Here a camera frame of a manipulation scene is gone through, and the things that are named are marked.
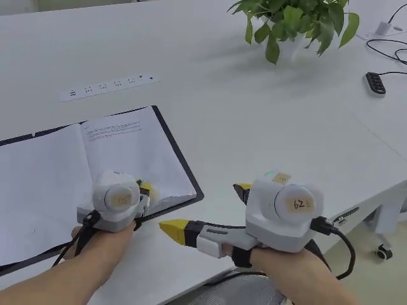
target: black cable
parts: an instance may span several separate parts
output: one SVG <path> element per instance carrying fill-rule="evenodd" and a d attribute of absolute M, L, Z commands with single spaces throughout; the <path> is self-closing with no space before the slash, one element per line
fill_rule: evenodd
<path fill-rule="evenodd" d="M 52 264 L 52 267 L 55 267 L 61 259 L 65 256 L 65 254 L 69 251 L 69 249 L 76 243 L 78 238 L 82 235 L 83 231 L 89 227 L 94 227 L 96 223 L 100 220 L 100 213 L 96 210 L 91 211 L 84 219 L 83 219 L 83 225 L 81 226 L 81 229 L 75 235 L 75 237 L 67 244 L 67 246 L 61 251 L 59 254 L 57 260 Z"/>
<path fill-rule="evenodd" d="M 377 75 L 386 75 L 386 74 L 406 74 L 407 72 L 399 72 L 399 71 L 389 71 L 389 72 L 384 72 L 384 73 L 376 73 Z"/>
<path fill-rule="evenodd" d="M 267 274 L 265 274 L 264 272 L 257 272 L 257 271 L 237 272 L 237 273 L 234 273 L 234 274 L 225 276 L 224 278 L 222 278 L 222 279 L 220 279 L 220 280 L 218 280 L 218 281 L 214 281 L 214 282 L 212 282 L 212 283 L 205 284 L 204 286 L 213 287 L 213 286 L 216 286 L 216 285 L 219 285 L 219 284 L 223 283 L 224 281 L 228 281 L 228 280 L 231 280 L 232 278 L 236 278 L 236 277 L 242 276 L 242 275 L 260 275 L 260 276 L 267 276 Z"/>
<path fill-rule="evenodd" d="M 76 243 L 76 241 L 78 240 L 78 238 L 81 236 L 82 232 L 85 230 L 86 226 L 81 226 L 81 229 L 79 230 L 79 232 L 77 233 L 77 235 L 75 235 L 75 237 L 67 244 L 67 246 L 62 249 L 61 253 L 58 255 L 58 258 L 56 259 L 56 261 L 52 264 L 52 267 L 55 267 L 57 264 L 59 264 L 59 262 L 61 261 L 61 259 L 65 256 L 65 254 L 68 252 L 68 250 Z"/>
<path fill-rule="evenodd" d="M 342 280 L 343 278 L 348 277 L 353 272 L 354 267 L 355 267 L 355 262 L 356 262 L 356 252 L 355 252 L 354 246 L 352 246 L 351 242 L 348 240 L 346 235 L 344 235 L 341 231 L 339 231 L 338 228 L 333 227 L 331 232 L 335 235 L 338 235 L 343 240 L 343 242 L 346 244 L 346 246 L 348 247 L 349 252 L 350 252 L 350 260 L 349 260 L 348 269 L 344 273 L 342 273 L 336 277 L 338 280 Z"/>
<path fill-rule="evenodd" d="M 389 43 L 401 43 L 401 44 L 404 44 L 404 45 L 406 45 L 406 46 L 407 46 L 407 43 L 405 43 L 404 41 L 393 40 L 393 39 L 370 39 L 370 40 L 368 40 L 368 41 L 366 42 L 366 46 L 367 46 L 368 48 L 372 49 L 373 51 L 375 51 L 375 52 L 377 52 L 377 53 L 379 53 L 379 54 L 381 54 L 381 55 L 383 55 L 383 56 L 386 56 L 387 58 L 389 58 L 389 59 L 391 59 L 391 60 L 395 60 L 396 62 L 399 62 L 399 63 L 401 63 L 401 64 L 403 64 L 403 65 L 407 65 L 407 60 L 403 60 L 403 59 L 401 59 L 400 56 L 399 56 L 399 53 L 400 53 L 400 52 L 407 51 L 407 48 L 400 48 L 400 49 L 397 49 L 397 50 L 394 52 L 394 56 L 391 56 L 391 55 L 389 55 L 389 54 L 386 54 L 386 53 L 384 53 L 384 52 L 382 52 L 382 51 L 380 51 L 380 50 L 374 48 L 374 47 L 371 45 L 371 43 L 373 43 L 373 42 L 375 42 L 375 41 L 386 41 L 386 42 L 389 42 Z M 407 75 L 407 72 L 389 71 L 389 72 L 384 72 L 384 73 L 377 73 L 377 75 L 386 75 L 386 74 L 404 74 L 404 75 Z"/>
<path fill-rule="evenodd" d="M 352 244 L 350 243 L 348 238 L 341 231 L 339 231 L 339 229 L 337 227 L 334 227 L 334 224 L 331 221 L 327 220 L 327 218 L 322 217 L 322 216 L 312 219 L 310 229 L 312 231 L 315 231 L 315 232 L 318 232 L 318 233 L 321 233 L 321 234 L 324 234 L 327 236 L 329 236 L 331 234 L 335 234 L 335 235 L 338 235 L 343 240 L 343 242 L 346 244 L 346 246 L 348 247 L 349 252 L 350 252 L 349 266 L 348 266 L 348 269 L 344 273 L 338 275 L 336 278 L 338 280 L 342 280 L 343 278 L 346 278 L 347 276 L 349 276 L 353 272 L 354 267 L 355 267 L 356 252 L 355 252 L 354 246 L 352 246 Z"/>
<path fill-rule="evenodd" d="M 404 41 L 393 40 L 393 39 L 370 39 L 370 40 L 368 40 L 368 41 L 366 42 L 366 46 L 368 46 L 368 48 L 372 49 L 373 51 L 375 51 L 375 52 L 377 52 L 377 53 L 379 53 L 379 54 L 381 54 L 381 55 L 383 55 L 383 56 L 386 56 L 386 57 L 389 58 L 389 59 L 393 59 L 393 60 L 395 60 L 396 62 L 400 62 L 400 63 L 402 63 L 403 65 L 407 65 L 407 61 L 401 59 L 400 56 L 399 56 L 399 53 L 402 52 L 402 51 L 407 51 L 407 48 L 397 49 L 397 50 L 394 52 L 394 57 L 393 57 L 393 56 L 391 56 L 391 55 L 389 55 L 389 54 L 386 54 L 386 53 L 384 53 L 384 52 L 382 52 L 382 51 L 379 51 L 379 50 L 377 50 L 376 48 L 372 47 L 372 46 L 371 46 L 371 43 L 373 43 L 373 42 L 375 42 L 375 41 L 386 41 L 386 42 L 388 42 L 388 43 L 401 43 L 401 44 L 403 44 L 403 45 L 405 45 L 405 46 L 407 46 L 407 43 L 405 43 Z"/>
<path fill-rule="evenodd" d="M 402 8 L 405 8 L 406 6 L 407 6 L 407 3 L 404 4 L 404 5 L 402 5 L 402 6 L 400 6 L 399 9 L 391 16 L 391 18 L 390 18 L 388 24 L 391 24 L 392 21 L 393 21 L 393 19 L 394 19 L 394 17 L 397 15 L 397 13 L 398 13 Z"/>

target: open notebook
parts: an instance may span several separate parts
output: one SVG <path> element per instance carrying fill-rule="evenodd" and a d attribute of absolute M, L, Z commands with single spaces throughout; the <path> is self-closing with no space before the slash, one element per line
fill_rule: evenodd
<path fill-rule="evenodd" d="M 0 146 L 0 266 L 69 241 L 104 170 L 150 182 L 150 215 L 203 198 L 155 106 Z"/>

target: white pot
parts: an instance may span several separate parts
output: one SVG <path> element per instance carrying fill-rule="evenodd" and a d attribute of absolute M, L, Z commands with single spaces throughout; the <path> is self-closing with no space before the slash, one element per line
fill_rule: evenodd
<path fill-rule="evenodd" d="M 267 17 L 261 16 L 263 22 L 266 22 Z M 267 21 L 270 28 L 273 27 L 274 22 Z M 280 48 L 279 61 L 293 62 L 298 54 L 298 52 L 306 46 L 305 44 L 305 34 L 298 34 L 294 41 L 287 39 L 286 41 L 278 41 Z"/>

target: forearm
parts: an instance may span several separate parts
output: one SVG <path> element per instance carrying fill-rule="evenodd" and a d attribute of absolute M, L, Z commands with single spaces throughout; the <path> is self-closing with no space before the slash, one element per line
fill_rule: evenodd
<path fill-rule="evenodd" d="M 290 254 L 260 249 L 252 251 L 251 261 L 273 279 L 280 291 L 296 305 L 357 304 L 355 298 L 322 263 L 302 270 L 303 264 L 291 264 Z"/>
<path fill-rule="evenodd" d="M 82 305 L 104 283 L 114 265 L 83 253 L 0 292 L 0 304 Z"/>

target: caster wheel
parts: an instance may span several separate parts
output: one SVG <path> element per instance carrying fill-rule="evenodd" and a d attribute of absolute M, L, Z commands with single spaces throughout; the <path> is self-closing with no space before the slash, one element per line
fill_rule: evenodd
<path fill-rule="evenodd" d="M 383 261 L 386 261 L 387 259 L 391 259 L 391 258 L 393 257 L 393 252 L 392 252 L 392 250 L 386 250 L 386 249 L 384 249 L 383 245 L 380 245 L 380 246 L 377 248 L 376 256 L 377 256 L 379 259 L 381 259 L 381 260 L 383 260 Z"/>

